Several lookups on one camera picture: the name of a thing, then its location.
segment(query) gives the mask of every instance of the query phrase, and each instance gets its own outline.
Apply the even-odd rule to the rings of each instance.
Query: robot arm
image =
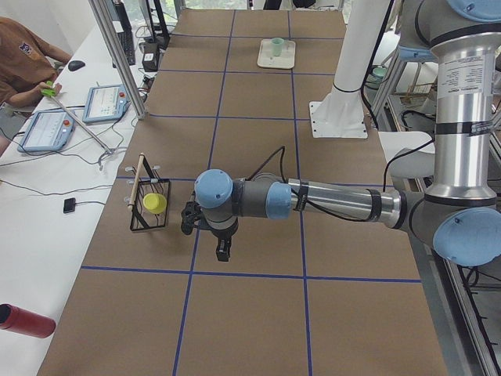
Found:
[[[288,183],[270,175],[231,180],[220,170],[199,176],[185,233],[211,230],[228,261],[238,216],[286,218],[290,210],[320,210],[343,219],[383,222],[412,233],[440,256],[477,266],[501,254],[501,214],[487,185],[492,131],[492,76],[501,44],[498,0],[407,0],[401,53],[431,49],[438,59],[434,182],[424,194]]]

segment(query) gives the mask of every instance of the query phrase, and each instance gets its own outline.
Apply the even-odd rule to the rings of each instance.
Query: shirt logo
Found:
[[[19,46],[19,48],[20,48],[21,51],[23,51],[27,55],[30,55],[31,51],[33,51],[33,49],[31,48],[31,46],[28,45],[26,42],[21,43],[21,45]]]

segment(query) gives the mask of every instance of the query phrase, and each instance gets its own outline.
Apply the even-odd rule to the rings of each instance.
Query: red cylinder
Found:
[[[56,329],[56,322],[10,304],[0,305],[0,329],[46,338]]]

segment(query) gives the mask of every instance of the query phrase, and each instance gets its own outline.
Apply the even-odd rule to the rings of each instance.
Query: white plate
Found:
[[[258,66],[261,68],[291,69],[294,67],[296,42],[285,41],[280,56],[272,54],[272,40],[263,39],[259,48]]]

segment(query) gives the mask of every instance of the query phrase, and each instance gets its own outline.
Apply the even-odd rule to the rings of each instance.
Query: computer mouse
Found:
[[[70,72],[74,72],[82,67],[85,67],[85,63],[81,60],[72,60],[68,63],[68,69]]]

